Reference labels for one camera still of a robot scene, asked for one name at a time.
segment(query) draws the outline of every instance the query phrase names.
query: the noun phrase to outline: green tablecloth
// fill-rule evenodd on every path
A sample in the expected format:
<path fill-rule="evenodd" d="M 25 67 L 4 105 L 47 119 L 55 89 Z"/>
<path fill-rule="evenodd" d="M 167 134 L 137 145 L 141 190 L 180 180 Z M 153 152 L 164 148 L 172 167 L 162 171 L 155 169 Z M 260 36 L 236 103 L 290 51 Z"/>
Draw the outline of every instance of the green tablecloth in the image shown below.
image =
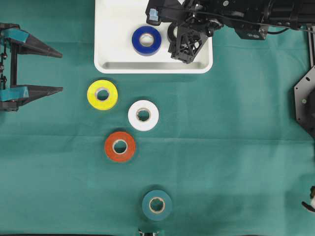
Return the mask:
<path fill-rule="evenodd" d="M 20 24 L 63 53 L 19 56 L 19 84 L 64 87 L 16 114 L 0 113 L 0 233 L 314 233 L 315 215 L 300 205 L 314 184 L 314 143 L 294 120 L 292 92 L 309 70 L 305 33 L 248 41 L 225 28 L 213 38 L 214 65 L 206 74 L 103 75 L 93 63 L 94 1 L 8 0 L 0 22 Z M 101 78 L 119 92 L 107 112 L 86 99 Z M 160 111 L 150 132 L 127 120 L 140 98 Z M 127 164 L 104 154 L 115 130 L 136 139 Z M 143 195 L 154 188 L 174 204 L 158 223 L 141 211 Z"/>

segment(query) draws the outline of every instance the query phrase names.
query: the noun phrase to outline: blue tape roll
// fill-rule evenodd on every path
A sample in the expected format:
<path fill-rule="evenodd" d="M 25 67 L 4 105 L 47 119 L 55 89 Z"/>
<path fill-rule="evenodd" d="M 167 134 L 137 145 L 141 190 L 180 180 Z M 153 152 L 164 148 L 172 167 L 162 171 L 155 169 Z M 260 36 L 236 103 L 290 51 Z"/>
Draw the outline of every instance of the blue tape roll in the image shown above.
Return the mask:
<path fill-rule="evenodd" d="M 154 39 L 153 44 L 149 47 L 145 47 L 140 43 L 140 37 L 145 33 L 152 35 Z M 132 44 L 134 49 L 143 56 L 151 56 L 155 54 L 159 50 L 161 43 L 162 38 L 160 33 L 151 26 L 140 27 L 133 33 L 132 36 Z"/>
<path fill-rule="evenodd" d="M 154 211 L 154 209 L 150 206 L 154 199 L 159 199 L 163 202 L 163 207 L 160 211 Z M 145 216 L 147 216 L 150 220 L 160 221 L 164 220 L 172 212 L 173 203 L 169 195 L 164 191 L 153 190 L 144 196 L 142 201 L 142 210 Z"/>

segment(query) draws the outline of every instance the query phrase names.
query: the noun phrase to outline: cable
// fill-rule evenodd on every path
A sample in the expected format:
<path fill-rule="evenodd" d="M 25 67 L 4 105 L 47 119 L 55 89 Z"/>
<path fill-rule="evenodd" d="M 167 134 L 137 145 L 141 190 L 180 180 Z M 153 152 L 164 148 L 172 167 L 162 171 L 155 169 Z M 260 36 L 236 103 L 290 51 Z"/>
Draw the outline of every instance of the cable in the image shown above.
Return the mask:
<path fill-rule="evenodd" d="M 265 23 L 254 23 L 254 22 L 250 22 L 250 21 L 246 21 L 246 20 L 235 19 L 235 18 L 231 18 L 231 17 L 228 17 L 228 16 L 223 16 L 223 15 L 220 15 L 220 14 L 210 13 L 210 12 L 205 12 L 205 11 L 193 11 L 193 10 L 186 10 L 186 9 L 176 9 L 176 8 L 171 8 L 171 7 L 157 7 L 157 9 L 168 9 L 168 10 L 183 11 L 183 12 L 191 12 L 191 13 L 197 13 L 197 14 L 205 14 L 205 15 L 211 15 L 211 16 L 226 18 L 226 19 L 232 20 L 232 21 L 243 22 L 243 23 L 251 24 L 251 25 L 260 25 L 260 26 L 269 26 L 269 27 L 277 27 L 277 28 L 291 29 L 291 27 L 287 27 L 287 26 L 275 26 L 275 25 L 265 24 Z M 308 29 L 301 29 L 301 28 L 298 28 L 297 30 L 299 30 L 299 31 L 305 31 L 305 32 L 309 32 L 309 33 L 315 34 L 315 31 L 308 30 Z"/>
<path fill-rule="evenodd" d="M 286 32 L 287 30 L 288 30 L 288 28 L 283 29 L 283 30 L 278 31 L 278 32 L 270 32 L 270 31 L 268 31 L 268 34 L 273 34 L 273 35 L 276 35 L 276 34 L 281 34 L 281 33 L 283 33 L 283 32 Z"/>

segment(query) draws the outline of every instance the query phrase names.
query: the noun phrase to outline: teal bracket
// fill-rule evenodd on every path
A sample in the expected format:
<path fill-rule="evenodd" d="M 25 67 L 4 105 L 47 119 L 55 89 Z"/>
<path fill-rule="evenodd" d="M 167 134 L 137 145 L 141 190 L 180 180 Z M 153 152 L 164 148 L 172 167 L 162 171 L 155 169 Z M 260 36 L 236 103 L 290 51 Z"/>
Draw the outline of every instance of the teal bracket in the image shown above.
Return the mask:
<path fill-rule="evenodd" d="M 29 97 L 28 87 L 16 87 L 0 90 L 1 102 L 28 97 Z"/>
<path fill-rule="evenodd" d="M 26 43 L 27 38 L 29 37 L 29 33 L 24 32 L 17 28 L 4 29 L 0 34 L 0 43 L 3 44 L 4 38 L 11 38 L 16 41 L 20 41 Z"/>

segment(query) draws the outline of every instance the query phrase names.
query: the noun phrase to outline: black metal bracket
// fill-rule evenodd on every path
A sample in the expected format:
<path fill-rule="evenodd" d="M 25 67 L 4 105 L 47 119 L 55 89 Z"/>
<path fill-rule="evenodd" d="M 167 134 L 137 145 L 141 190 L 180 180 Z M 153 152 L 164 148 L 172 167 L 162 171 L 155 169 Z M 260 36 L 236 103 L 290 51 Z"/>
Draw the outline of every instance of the black metal bracket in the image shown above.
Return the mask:
<path fill-rule="evenodd" d="M 159 232 L 152 232 L 152 233 L 144 233 L 141 229 L 138 229 L 140 236 L 158 236 Z"/>
<path fill-rule="evenodd" d="M 184 63 L 191 63 L 205 45 L 208 37 L 204 33 L 199 33 L 172 23 L 168 28 L 168 38 L 170 46 L 168 52 L 171 58 L 181 60 Z"/>
<path fill-rule="evenodd" d="M 309 33 L 310 71 L 294 86 L 296 121 L 315 139 L 315 40 Z"/>

